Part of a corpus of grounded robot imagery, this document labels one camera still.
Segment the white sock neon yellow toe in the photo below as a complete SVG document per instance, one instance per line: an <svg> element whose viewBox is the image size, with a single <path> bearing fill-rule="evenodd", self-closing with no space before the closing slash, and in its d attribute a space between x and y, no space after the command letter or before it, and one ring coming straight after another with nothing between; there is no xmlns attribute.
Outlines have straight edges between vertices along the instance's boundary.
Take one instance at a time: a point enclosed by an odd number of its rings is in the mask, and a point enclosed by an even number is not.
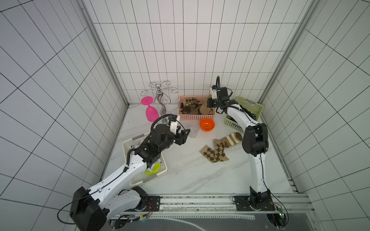
<svg viewBox="0 0 370 231"><path fill-rule="evenodd" d="M144 173L148 176L152 176L158 173L161 168L161 162L158 160L153 163Z"/></svg>

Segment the brown tan striped sock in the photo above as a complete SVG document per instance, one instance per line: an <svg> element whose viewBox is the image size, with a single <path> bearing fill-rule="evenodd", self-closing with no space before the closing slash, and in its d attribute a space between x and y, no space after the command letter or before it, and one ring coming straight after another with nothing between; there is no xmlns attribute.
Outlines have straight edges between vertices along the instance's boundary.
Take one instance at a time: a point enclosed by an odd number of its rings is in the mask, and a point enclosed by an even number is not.
<svg viewBox="0 0 370 231"><path fill-rule="evenodd" d="M224 148L229 148L242 142L242 135L239 132L231 133L222 139L214 139L214 143Z"/></svg>

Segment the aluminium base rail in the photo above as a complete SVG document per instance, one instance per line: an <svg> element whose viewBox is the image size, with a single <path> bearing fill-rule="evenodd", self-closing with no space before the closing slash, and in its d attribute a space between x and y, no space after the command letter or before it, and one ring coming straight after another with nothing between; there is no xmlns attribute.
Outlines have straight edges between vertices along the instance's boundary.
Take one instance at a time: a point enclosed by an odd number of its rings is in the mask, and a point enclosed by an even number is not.
<svg viewBox="0 0 370 231"><path fill-rule="evenodd" d="M252 208L249 196L242 194L151 194L138 206L138 198L125 191L103 209L107 219L146 218L244 218L250 214L312 213L313 205L305 194L274 194L271 202Z"/></svg>

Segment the chrome glass holder stand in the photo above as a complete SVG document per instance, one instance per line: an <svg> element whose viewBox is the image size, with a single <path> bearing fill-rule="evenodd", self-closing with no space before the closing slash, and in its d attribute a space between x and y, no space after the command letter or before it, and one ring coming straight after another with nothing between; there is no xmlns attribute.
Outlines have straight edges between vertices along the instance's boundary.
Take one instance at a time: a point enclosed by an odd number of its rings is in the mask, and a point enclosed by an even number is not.
<svg viewBox="0 0 370 231"><path fill-rule="evenodd" d="M140 95L147 97L153 93L155 96L154 101L157 101L161 105L159 115L165 115L167 113L166 106L172 102L171 98L165 93L165 90L171 93L178 93L178 88L172 87L171 82L168 80L163 82L150 82L148 86L151 90L143 90Z"/></svg>

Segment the pink plastic wine glass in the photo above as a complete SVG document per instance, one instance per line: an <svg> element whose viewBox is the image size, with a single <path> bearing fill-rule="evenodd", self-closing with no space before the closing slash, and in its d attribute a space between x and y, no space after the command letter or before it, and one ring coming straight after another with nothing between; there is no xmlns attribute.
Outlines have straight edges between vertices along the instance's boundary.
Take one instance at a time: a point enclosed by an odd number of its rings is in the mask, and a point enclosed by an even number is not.
<svg viewBox="0 0 370 231"><path fill-rule="evenodd" d="M147 106L145 115L149 122L154 122L160 117L157 109L152 106L153 103L154 99L150 96L146 96L141 100L141 104Z"/></svg>

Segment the green perforated plastic basket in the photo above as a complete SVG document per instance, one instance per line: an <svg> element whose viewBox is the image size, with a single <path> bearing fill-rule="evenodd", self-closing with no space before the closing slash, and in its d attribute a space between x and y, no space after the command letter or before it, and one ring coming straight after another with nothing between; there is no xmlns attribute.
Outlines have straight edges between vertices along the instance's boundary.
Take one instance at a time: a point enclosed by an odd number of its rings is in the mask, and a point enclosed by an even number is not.
<svg viewBox="0 0 370 231"><path fill-rule="evenodd" d="M253 102L253 101L250 101L248 99L245 99L241 96L238 96L236 98L236 101L239 105L241 105L243 108L245 108L246 110L248 110L251 113L254 120L259 119L259 117L262 113L262 110L264 108L263 105L258 104L258 103ZM225 117L224 124L233 128L233 129L235 129L235 130L237 130L237 131L239 131L239 132L241 132L241 133L244 132L243 128L240 127L239 124L232 117L230 117L229 115L227 115Z"/></svg>

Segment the white perforated plastic basket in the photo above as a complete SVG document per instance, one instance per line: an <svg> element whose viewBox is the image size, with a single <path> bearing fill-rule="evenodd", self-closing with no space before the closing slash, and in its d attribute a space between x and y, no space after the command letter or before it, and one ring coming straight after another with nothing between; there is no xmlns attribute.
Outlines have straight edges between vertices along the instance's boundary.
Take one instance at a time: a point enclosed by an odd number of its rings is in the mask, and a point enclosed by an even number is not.
<svg viewBox="0 0 370 231"><path fill-rule="evenodd" d="M132 148L137 148L140 146L140 144L144 141L145 137L149 135L149 132L144 133L142 135L136 136L134 138L128 139L122 143L122 148L125 153L125 160L127 160L127 155L130 149ZM138 186L140 184L149 182L156 177L159 177L161 175L164 175L168 168L167 164L165 162L163 154L161 154L158 162L160 163L160 168L158 169L157 172L154 172L151 175L146 174L145 172L140 173L139 175L135 176L131 181L130 185L131 186Z"/></svg>

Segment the pink perforated plastic basket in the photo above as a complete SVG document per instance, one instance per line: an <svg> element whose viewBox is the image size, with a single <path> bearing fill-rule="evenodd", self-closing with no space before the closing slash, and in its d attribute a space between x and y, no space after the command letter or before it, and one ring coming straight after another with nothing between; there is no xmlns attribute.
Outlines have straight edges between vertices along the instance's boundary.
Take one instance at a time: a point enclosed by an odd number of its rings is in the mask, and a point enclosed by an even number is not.
<svg viewBox="0 0 370 231"><path fill-rule="evenodd" d="M210 118L210 119L214 119L215 116L216 116L216 112L215 112L215 108L214 108L214 114L213 115L185 115L185 114L182 114L180 112L180 104L182 102L183 99L185 98L197 98L199 100L202 100L204 101L207 96L179 96L179 107L177 109L177 114L179 115L180 119L181 120L197 120L197 121L200 121L204 118Z"/></svg>

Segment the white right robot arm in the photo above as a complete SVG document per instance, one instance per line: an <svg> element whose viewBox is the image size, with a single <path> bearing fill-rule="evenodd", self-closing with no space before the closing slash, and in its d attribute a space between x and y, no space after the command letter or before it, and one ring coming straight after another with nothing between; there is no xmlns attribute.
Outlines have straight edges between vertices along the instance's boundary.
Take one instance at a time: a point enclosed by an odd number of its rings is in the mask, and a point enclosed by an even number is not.
<svg viewBox="0 0 370 231"><path fill-rule="evenodd" d="M248 154L251 165L248 200L250 207L259 210L263 204L271 201L271 192L265 181L265 158L269 148L267 125L257 122L245 107L230 99L227 87L213 85L211 95L211 99L207 100L207 107L221 109L243 128L242 148Z"/></svg>

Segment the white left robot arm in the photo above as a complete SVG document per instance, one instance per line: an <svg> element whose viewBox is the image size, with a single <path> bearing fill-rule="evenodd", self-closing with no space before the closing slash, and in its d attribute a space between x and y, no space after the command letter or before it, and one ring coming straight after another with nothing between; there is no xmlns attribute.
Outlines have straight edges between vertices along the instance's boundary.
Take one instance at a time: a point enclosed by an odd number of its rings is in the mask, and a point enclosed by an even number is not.
<svg viewBox="0 0 370 231"><path fill-rule="evenodd" d="M128 151L126 164L101 182L85 189L79 188L73 195L69 216L81 231L99 231L119 213L127 210L144 210L148 194L130 182L144 173L159 160L162 151L172 144L186 142L190 130L159 124L137 148Z"/></svg>

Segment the brown tan knit sock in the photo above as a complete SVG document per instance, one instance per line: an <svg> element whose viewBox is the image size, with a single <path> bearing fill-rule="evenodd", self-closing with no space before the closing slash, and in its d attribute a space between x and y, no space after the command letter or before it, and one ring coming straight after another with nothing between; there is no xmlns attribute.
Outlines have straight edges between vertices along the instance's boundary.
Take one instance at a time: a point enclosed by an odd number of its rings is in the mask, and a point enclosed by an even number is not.
<svg viewBox="0 0 370 231"><path fill-rule="evenodd" d="M180 112L185 115L200 115L203 101L197 98L185 98L180 104Z"/></svg>

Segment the tan brown argyle sock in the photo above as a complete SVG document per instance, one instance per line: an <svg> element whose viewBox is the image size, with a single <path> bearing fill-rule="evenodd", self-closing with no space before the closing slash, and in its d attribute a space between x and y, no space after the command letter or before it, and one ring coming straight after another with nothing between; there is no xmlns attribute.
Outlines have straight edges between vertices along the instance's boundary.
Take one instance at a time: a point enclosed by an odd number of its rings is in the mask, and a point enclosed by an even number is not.
<svg viewBox="0 0 370 231"><path fill-rule="evenodd" d="M228 161L229 158L226 156L224 149L225 146L220 140L214 140L214 148L205 145L201 150L200 153L207 158L211 163L217 162L225 162Z"/></svg>

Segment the clear plastic cup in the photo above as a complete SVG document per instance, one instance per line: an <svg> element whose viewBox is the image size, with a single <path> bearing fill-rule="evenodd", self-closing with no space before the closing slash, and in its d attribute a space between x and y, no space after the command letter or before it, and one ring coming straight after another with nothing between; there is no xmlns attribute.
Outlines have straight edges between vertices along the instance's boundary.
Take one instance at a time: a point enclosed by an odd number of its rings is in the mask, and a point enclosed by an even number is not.
<svg viewBox="0 0 370 231"><path fill-rule="evenodd" d="M189 123L188 128L190 129L189 136L191 138L196 138L200 129L199 124L197 122Z"/></svg>

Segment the plain tan sock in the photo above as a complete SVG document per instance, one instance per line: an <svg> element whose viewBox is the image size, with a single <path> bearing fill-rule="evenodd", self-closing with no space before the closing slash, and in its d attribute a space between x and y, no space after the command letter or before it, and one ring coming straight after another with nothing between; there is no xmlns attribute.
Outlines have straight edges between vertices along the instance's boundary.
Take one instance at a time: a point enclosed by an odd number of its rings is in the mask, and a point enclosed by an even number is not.
<svg viewBox="0 0 370 231"><path fill-rule="evenodd" d="M199 108L199 113L201 115L213 115L214 114L214 109L213 108L209 108L208 107L208 100L209 99L212 99L212 96L209 95L203 102L203 104L201 105L201 107Z"/></svg>

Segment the orange plastic bowl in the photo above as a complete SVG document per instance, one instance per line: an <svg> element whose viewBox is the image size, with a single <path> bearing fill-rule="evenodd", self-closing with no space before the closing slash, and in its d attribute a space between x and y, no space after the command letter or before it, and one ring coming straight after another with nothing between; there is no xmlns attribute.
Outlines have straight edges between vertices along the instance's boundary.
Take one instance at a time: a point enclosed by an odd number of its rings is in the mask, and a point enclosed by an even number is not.
<svg viewBox="0 0 370 231"><path fill-rule="evenodd" d="M215 122L210 118L204 118L199 122L199 126L204 132L210 132L215 128Z"/></svg>

